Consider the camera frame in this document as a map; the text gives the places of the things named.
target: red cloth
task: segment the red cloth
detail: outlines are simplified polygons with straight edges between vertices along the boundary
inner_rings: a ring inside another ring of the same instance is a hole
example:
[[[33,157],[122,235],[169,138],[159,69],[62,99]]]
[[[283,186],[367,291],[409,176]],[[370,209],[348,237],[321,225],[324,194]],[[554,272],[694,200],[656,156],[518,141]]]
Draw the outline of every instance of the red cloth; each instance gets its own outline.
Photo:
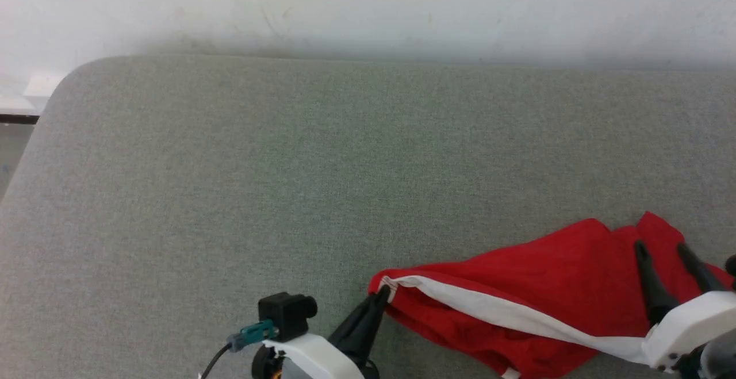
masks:
[[[586,219],[543,238],[489,251],[459,263],[388,269],[384,277],[428,277],[444,284],[525,305],[594,336],[644,337],[649,331],[634,241],[643,240],[668,290],[683,303],[700,294],[676,253],[683,235],[647,212],[636,227],[610,231]],[[712,267],[726,285],[733,279]],[[499,374],[513,368],[522,379],[560,377],[596,355],[578,344],[488,324],[398,287],[387,313],[426,339],[473,356]]]

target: wall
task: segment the wall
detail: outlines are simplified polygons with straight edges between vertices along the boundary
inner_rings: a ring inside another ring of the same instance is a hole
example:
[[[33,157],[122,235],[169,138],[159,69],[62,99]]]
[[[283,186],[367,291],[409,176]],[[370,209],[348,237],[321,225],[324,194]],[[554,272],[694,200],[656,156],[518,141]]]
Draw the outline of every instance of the wall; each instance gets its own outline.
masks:
[[[0,98],[104,56],[736,67],[736,0],[0,0]]]

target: gray fabric surface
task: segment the gray fabric surface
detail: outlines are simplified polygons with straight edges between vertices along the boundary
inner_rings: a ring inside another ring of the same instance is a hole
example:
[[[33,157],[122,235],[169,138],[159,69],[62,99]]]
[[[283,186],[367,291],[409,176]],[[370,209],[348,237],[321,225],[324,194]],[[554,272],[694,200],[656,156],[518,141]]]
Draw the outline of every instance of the gray fabric surface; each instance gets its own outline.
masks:
[[[0,377],[195,378],[257,298],[329,334],[375,272],[649,209],[736,252],[736,75],[105,59],[0,206]],[[252,350],[212,377],[244,377]],[[384,377],[494,377],[387,319]],[[570,377],[658,377],[600,356]]]

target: teal connector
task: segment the teal connector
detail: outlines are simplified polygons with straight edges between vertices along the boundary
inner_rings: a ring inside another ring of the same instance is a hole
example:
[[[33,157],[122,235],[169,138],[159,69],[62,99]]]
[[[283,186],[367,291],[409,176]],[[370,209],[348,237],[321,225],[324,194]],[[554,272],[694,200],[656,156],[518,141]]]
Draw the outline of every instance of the teal connector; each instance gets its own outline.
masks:
[[[273,321],[266,319],[259,323],[251,324],[243,327],[237,334],[228,337],[228,343],[231,344],[229,350],[233,353],[240,352],[249,344],[262,342],[265,339],[274,339],[278,335]]]

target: white stripe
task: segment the white stripe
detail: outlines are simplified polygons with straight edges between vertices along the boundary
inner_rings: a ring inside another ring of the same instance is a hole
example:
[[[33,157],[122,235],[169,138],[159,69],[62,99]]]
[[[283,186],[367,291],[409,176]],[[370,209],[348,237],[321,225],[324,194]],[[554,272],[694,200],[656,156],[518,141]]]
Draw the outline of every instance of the white stripe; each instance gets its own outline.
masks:
[[[521,374],[512,368],[508,368],[507,371],[501,375],[501,379],[519,379],[519,377],[521,377]]]
[[[391,303],[391,301],[394,301],[394,297],[396,296],[396,289],[399,288],[399,285],[394,282],[394,280],[391,280],[389,276],[383,276],[381,277],[381,282],[378,283],[378,290],[381,290],[381,287],[384,285],[388,285],[389,288],[391,288],[391,293],[389,293],[389,301],[388,303]]]
[[[644,338],[641,337],[595,337],[525,305],[444,284],[427,277],[406,276],[386,279],[385,282],[391,286],[398,284],[403,287],[418,288],[434,300],[489,324],[563,342],[581,344],[625,361],[647,364],[642,352]]]

